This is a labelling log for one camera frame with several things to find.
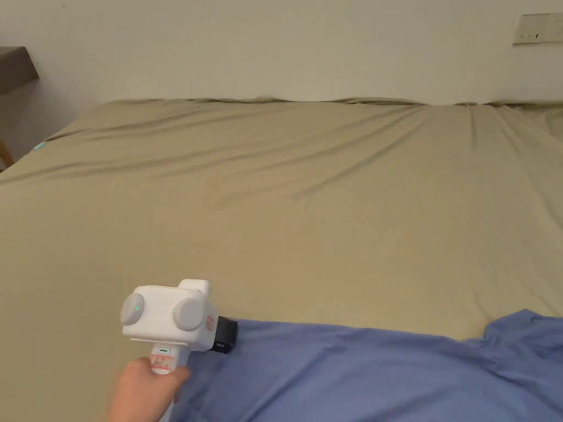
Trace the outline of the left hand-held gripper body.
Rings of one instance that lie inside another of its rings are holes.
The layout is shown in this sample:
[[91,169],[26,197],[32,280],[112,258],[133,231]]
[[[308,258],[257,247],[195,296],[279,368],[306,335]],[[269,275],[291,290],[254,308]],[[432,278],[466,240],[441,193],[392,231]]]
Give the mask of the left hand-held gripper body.
[[236,347],[238,322],[218,314],[209,292],[209,281],[183,279],[177,287],[139,286],[126,298],[122,333],[152,345],[153,372],[164,375],[185,366],[191,352],[228,354]]

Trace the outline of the person's left hand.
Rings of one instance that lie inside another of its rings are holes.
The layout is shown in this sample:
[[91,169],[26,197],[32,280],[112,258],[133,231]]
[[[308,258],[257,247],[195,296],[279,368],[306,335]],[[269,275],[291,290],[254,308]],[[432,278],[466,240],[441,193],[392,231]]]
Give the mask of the person's left hand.
[[190,376],[187,367],[161,375],[147,357],[130,361],[116,383],[107,420],[160,421]]

